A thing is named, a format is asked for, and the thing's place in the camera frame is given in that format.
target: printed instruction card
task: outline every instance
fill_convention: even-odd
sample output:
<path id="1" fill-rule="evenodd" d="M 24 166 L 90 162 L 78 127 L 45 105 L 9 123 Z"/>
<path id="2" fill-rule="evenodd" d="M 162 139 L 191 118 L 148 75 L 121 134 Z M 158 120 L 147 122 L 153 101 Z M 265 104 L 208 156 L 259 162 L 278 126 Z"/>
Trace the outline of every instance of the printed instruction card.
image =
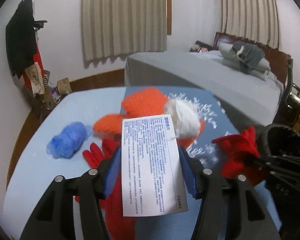
<path id="1" fill-rule="evenodd" d="M 170 114 L 122 121 L 123 216 L 159 216 L 188 210 Z"/>

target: beige curtain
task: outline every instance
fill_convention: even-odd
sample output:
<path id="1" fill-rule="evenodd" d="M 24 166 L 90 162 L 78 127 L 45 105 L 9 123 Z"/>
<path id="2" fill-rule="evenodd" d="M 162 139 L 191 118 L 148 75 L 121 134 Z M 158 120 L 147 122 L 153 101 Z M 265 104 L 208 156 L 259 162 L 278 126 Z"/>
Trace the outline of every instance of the beige curtain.
<path id="1" fill-rule="evenodd" d="M 167 0 L 82 0 L 86 61 L 167 49 Z"/>
<path id="2" fill-rule="evenodd" d="M 280 47 L 276 0 L 221 0 L 222 32 Z"/>

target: red knitted fabric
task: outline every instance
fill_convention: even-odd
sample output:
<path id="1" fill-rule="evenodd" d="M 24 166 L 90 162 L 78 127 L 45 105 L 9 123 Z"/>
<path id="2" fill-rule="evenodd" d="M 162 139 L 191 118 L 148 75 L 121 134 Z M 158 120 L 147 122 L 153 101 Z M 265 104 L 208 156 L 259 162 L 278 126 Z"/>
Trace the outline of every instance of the red knitted fabric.
<path id="1" fill-rule="evenodd" d="M 82 153 L 85 160 L 88 162 L 91 168 L 97 168 L 100 162 L 106 158 L 110 158 L 115 149 L 120 143 L 110 140 L 102 140 L 103 152 L 100 148 L 92 143 L 90 145 L 90 151 L 86 150 Z M 99 200 L 100 207 L 105 210 L 105 223 L 109 234 L 114 240 L 134 240 L 135 237 L 135 222 L 134 217 L 123 217 L 122 207 L 122 189 L 121 189 L 121 176 L 117 177 L 114 185 L 113 192 L 108 196 L 106 200 Z"/>
<path id="2" fill-rule="evenodd" d="M 238 175 L 243 174 L 253 186 L 266 178 L 266 171 L 259 171 L 258 167 L 252 163 L 247 165 L 247 161 L 250 158 L 260 157 L 256 145 L 256 132 L 253 126 L 244 130 L 242 134 L 216 138 L 212 140 L 212 143 L 217 143 L 229 157 L 221 171 L 223 177 L 234 179 Z"/>

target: white yarn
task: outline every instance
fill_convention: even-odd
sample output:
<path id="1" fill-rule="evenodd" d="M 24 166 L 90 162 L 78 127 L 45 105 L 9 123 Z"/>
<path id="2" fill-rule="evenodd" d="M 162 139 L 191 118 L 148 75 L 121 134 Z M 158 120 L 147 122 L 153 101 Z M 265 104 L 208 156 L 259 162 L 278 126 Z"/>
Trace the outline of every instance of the white yarn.
<path id="1" fill-rule="evenodd" d="M 193 138 L 199 135 L 201 124 L 195 105 L 172 98 L 165 104 L 164 111 L 171 115 L 176 138 Z"/>
<path id="2" fill-rule="evenodd" d="M 244 46 L 241 46 L 241 49 L 237 51 L 237 59 L 241 62 L 243 62 L 243 60 L 239 57 L 241 55 L 241 53 L 243 52 Z"/>

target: floor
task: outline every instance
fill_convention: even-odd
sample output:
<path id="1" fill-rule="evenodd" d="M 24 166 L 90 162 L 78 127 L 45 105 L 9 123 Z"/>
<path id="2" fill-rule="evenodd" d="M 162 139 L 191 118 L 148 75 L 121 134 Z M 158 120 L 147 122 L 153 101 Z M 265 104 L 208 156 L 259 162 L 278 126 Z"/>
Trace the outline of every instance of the floor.
<path id="1" fill-rule="evenodd" d="M 72 92 L 105 87 L 124 86 L 124 69 L 78 79 L 70 82 L 70 85 Z M 40 121 L 34 111 L 31 111 L 21 128 L 12 153 L 8 170 L 7 186 L 23 150 L 39 127 Z"/>

